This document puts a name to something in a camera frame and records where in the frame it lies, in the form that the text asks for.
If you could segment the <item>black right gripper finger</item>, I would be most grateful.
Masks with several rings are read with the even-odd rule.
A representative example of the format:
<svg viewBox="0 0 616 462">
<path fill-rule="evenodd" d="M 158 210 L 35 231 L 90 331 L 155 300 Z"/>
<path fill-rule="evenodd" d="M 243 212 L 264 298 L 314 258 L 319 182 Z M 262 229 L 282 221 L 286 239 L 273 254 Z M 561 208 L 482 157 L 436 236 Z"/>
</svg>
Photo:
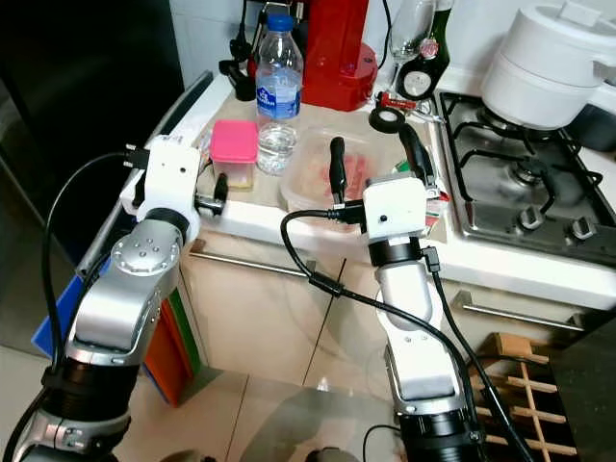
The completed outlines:
<svg viewBox="0 0 616 462">
<path fill-rule="evenodd" d="M 431 155 L 410 126 L 401 126 L 401 145 L 404 146 L 410 171 L 424 184 L 435 184 L 435 171 Z"/>
<path fill-rule="evenodd" d="M 345 168 L 345 141 L 335 137 L 330 142 L 330 189 L 336 204 L 347 202 L 347 169 Z"/>
</svg>

